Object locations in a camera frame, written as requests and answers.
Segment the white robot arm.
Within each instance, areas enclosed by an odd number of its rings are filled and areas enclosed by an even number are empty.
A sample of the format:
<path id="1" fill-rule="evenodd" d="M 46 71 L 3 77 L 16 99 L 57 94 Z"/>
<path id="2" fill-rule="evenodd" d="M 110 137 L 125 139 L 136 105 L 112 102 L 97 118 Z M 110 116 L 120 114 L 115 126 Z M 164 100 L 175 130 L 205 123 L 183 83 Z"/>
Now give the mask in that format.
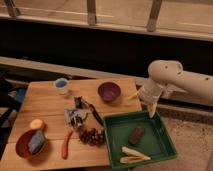
<path id="1" fill-rule="evenodd" d="M 147 105 L 149 117 L 156 113 L 157 102 L 168 84 L 177 86 L 213 104 L 213 76 L 184 71 L 178 61 L 155 60 L 148 67 L 149 78 L 138 90 Z"/>

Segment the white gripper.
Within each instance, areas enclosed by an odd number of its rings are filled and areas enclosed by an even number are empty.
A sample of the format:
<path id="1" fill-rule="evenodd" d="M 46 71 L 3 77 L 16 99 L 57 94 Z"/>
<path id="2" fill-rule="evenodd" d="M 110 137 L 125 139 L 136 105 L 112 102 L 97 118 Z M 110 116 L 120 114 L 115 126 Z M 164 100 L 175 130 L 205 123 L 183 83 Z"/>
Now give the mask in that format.
<path id="1" fill-rule="evenodd" d="M 138 91 L 139 98 L 146 104 L 149 117 L 152 118 L 156 113 L 157 102 L 165 89 L 165 86 L 148 79 Z"/>

